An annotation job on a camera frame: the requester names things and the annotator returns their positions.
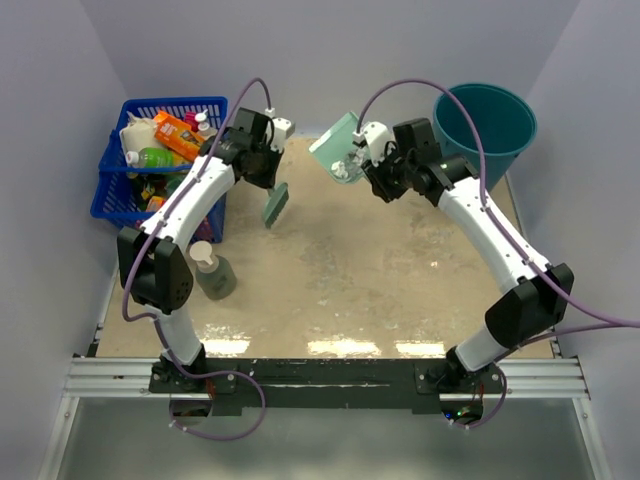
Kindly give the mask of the green hand brush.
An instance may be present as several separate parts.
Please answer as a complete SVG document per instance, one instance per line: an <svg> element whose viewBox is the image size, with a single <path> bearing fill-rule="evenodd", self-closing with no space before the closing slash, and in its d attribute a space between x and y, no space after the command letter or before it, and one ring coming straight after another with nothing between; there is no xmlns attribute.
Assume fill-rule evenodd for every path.
<svg viewBox="0 0 640 480"><path fill-rule="evenodd" d="M286 182L278 183L268 190L268 199L262 212L263 224L267 229L274 225L288 200L289 189Z"/></svg>

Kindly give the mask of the small white scrap front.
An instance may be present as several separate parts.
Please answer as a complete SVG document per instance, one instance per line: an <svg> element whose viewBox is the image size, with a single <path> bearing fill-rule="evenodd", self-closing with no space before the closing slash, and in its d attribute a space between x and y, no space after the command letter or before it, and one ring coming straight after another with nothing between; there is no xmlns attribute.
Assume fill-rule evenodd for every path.
<svg viewBox="0 0 640 480"><path fill-rule="evenodd" d="M336 161L331 165L332 174L339 179L346 179L349 176L349 172L343 161Z"/></svg>

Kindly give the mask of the green plastic dustpan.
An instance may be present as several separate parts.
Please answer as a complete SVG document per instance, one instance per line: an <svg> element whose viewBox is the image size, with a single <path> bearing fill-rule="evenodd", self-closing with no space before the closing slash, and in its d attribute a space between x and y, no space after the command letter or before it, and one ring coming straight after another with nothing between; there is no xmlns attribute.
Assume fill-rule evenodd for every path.
<svg viewBox="0 0 640 480"><path fill-rule="evenodd" d="M331 172L334 162L344 162L347 153L356 150L352 133L356 129L357 121L358 116L354 112L346 113L309 147L309 153L313 158L339 184L354 184L364 176L362 165L359 174L349 175L346 179L336 178Z"/></svg>

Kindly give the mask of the grey printed paper scrap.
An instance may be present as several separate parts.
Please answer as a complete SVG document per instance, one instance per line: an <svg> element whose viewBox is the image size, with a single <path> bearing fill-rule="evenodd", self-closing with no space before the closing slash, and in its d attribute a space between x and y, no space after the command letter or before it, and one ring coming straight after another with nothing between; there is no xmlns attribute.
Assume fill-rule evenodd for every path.
<svg viewBox="0 0 640 480"><path fill-rule="evenodd" d="M347 153L344 164L349 175L357 175L361 172L361 165L364 161L363 154L360 150L353 150Z"/></svg>

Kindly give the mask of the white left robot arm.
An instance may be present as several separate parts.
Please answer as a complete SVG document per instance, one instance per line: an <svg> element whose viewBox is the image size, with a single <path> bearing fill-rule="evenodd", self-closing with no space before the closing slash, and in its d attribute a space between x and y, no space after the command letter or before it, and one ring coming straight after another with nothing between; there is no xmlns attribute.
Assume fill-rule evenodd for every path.
<svg viewBox="0 0 640 480"><path fill-rule="evenodd" d="M204 347L195 334L186 303L194 278L185 254L214 204L238 181L273 191L285 144L294 122L274 110L241 108L233 121L206 140L185 179L164 205L138 228L117 237L119 273L125 302L141 305L162 330L166 357L175 363L171 378L185 392L200 390L207 368L196 361Z"/></svg>

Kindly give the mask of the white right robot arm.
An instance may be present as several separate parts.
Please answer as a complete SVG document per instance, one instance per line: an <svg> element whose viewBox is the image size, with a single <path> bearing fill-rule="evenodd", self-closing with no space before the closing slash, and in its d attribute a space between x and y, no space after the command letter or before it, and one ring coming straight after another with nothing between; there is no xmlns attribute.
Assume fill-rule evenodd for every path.
<svg viewBox="0 0 640 480"><path fill-rule="evenodd" d="M461 154L444 155L426 118L387 128L369 122L352 135L361 168L375 196L385 202L413 190L444 212L480 253L501 292L481 329L451 348L427 376L444 392L469 392L481 371L559 323L574 275L552 265L489 199L477 170Z"/></svg>

